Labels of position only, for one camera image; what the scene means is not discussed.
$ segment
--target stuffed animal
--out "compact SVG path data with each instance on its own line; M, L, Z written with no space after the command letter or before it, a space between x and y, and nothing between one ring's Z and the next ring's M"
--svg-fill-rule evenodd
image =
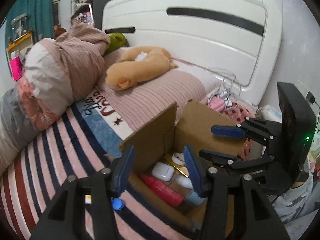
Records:
M172 62L166 49L152 46L134 47L125 50L118 62L108 68L105 83L113 90L127 89L154 79L175 67L178 65Z
M108 35L110 37L110 44L106 49L104 56L124 46L127 41L122 33L111 33Z
M61 28L60 25L54 26L54 36L58 38L61 34L65 33L67 30L64 28Z

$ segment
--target window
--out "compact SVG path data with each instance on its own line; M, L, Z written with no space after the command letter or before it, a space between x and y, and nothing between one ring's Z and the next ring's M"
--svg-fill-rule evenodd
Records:
M53 25L60 25L59 4L60 0L52 0Z

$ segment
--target pink bag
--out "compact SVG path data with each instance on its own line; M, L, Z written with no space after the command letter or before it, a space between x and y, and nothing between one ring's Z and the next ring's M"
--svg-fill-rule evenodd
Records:
M21 78L22 73L22 63L19 57L10 60L11 73L14 81Z

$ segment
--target striped blanket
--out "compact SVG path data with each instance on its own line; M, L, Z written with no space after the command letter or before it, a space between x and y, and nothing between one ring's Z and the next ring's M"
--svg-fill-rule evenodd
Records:
M94 174L121 155L118 144L133 130L96 87L73 104L18 156L0 181L0 209L21 239L29 239L55 191L68 175ZM169 221L130 185L121 196L125 207L115 212L125 239L195 239ZM90 207L86 228L93 236Z

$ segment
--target white headboard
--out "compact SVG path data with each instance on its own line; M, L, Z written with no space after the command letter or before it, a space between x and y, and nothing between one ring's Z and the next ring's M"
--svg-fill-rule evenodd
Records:
M230 71L238 79L232 91L241 88L240 97L258 105L277 59L282 15L272 0L113 0L102 30L126 33L130 46L160 46L217 73Z

